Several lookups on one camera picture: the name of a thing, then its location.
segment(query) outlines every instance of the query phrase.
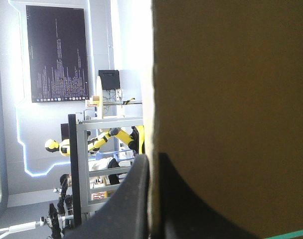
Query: blue object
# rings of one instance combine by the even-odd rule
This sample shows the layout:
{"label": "blue object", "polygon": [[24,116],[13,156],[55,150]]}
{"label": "blue object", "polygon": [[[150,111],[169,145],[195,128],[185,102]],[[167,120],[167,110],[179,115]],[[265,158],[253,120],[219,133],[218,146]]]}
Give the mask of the blue object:
{"label": "blue object", "polygon": [[292,238],[298,238],[298,237],[302,237],[302,236],[303,236],[303,230],[292,232],[292,233],[286,233],[286,234],[282,234],[279,236],[274,236],[274,237],[270,237],[270,238],[266,238],[266,239],[292,239]]}

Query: wall-mounted display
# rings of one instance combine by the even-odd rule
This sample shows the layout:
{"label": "wall-mounted display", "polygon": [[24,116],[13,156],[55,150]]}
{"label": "wall-mounted display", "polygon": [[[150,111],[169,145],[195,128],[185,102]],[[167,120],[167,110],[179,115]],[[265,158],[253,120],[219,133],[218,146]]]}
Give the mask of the wall-mounted display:
{"label": "wall-mounted display", "polygon": [[84,10],[26,6],[32,102],[89,99]]}

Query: floor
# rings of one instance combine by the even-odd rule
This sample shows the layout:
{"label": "floor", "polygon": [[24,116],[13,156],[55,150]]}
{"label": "floor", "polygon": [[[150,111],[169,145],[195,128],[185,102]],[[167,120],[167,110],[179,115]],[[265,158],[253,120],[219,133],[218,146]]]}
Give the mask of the floor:
{"label": "floor", "polygon": [[[51,202],[36,203],[18,207],[7,208],[0,218],[0,228],[40,221],[40,217],[47,217],[48,206]],[[51,235],[51,229],[48,226],[36,227],[34,230],[15,233],[6,236],[4,239],[46,239]]]}

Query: blue glowing light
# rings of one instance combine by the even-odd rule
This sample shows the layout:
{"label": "blue glowing light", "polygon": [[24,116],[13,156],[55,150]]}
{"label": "blue glowing light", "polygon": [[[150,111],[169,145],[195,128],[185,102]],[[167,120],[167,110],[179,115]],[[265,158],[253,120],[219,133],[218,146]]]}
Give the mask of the blue glowing light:
{"label": "blue glowing light", "polygon": [[27,163],[27,156],[26,156],[26,146],[25,146],[25,143],[21,140],[20,126],[19,126],[19,120],[18,120],[16,109],[15,109],[15,117],[16,117],[16,137],[17,137],[17,142],[20,145],[22,145],[22,148],[23,148],[24,171],[29,176],[31,176],[31,177],[46,176],[55,166],[70,164],[70,161],[62,161],[62,162],[53,163],[46,171],[43,171],[43,172],[34,173],[31,170],[29,170],[28,163]]}

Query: metal frame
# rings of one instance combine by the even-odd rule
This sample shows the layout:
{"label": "metal frame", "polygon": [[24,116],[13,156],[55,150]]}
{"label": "metal frame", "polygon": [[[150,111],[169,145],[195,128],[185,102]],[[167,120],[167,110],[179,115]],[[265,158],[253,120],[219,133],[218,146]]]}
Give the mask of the metal frame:
{"label": "metal frame", "polygon": [[[75,192],[79,192],[79,203],[77,195],[74,199],[74,187],[73,187],[73,207],[74,218],[75,216],[80,218],[82,214],[94,212],[100,209],[103,204],[108,201],[107,199],[91,200],[91,194],[104,191],[116,190],[119,187],[117,185],[110,185],[100,188],[90,188],[90,177],[125,173],[130,170],[130,167],[111,168],[104,170],[89,171],[88,168],[88,151],[87,151],[87,130],[101,129],[101,128],[114,128],[114,127],[130,127],[143,125],[143,117],[131,117],[131,118],[113,118],[113,119],[91,119],[80,121],[76,124],[76,137],[70,132],[70,144],[71,144],[71,168],[77,164],[78,169],[72,169],[73,186],[78,187]],[[73,145],[76,145],[76,150],[72,150]]]}

